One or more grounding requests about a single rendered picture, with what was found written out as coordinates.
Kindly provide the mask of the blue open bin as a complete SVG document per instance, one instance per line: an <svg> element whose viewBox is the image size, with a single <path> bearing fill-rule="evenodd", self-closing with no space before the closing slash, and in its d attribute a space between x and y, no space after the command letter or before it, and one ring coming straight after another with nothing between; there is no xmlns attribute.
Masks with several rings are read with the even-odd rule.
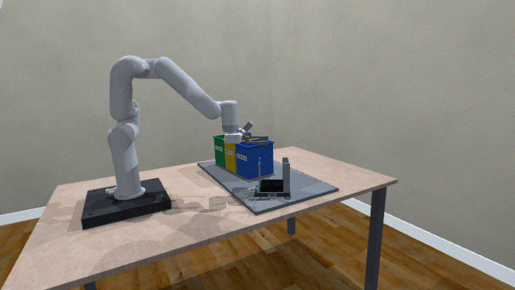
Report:
<svg viewBox="0 0 515 290"><path fill-rule="evenodd" d="M274 173L273 143L268 145L257 143L236 143L237 174L248 180L259 177L258 163L261 158L261 176Z"/></svg>

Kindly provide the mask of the green bin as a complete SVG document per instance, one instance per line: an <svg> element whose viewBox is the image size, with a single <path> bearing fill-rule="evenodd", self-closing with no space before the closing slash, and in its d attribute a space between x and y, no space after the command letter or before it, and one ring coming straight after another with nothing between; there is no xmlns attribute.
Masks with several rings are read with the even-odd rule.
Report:
<svg viewBox="0 0 515 290"><path fill-rule="evenodd" d="M225 135L225 134L224 134ZM224 135L213 136L216 164L225 168Z"/></svg>

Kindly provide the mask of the yellow bin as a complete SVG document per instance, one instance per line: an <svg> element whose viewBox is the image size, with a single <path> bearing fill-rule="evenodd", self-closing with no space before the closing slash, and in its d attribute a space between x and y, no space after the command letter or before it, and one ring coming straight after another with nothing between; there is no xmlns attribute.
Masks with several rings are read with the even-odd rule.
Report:
<svg viewBox="0 0 515 290"><path fill-rule="evenodd" d="M237 173L235 144L226 144L224 142L224 155L225 155L225 168L234 173Z"/></svg>

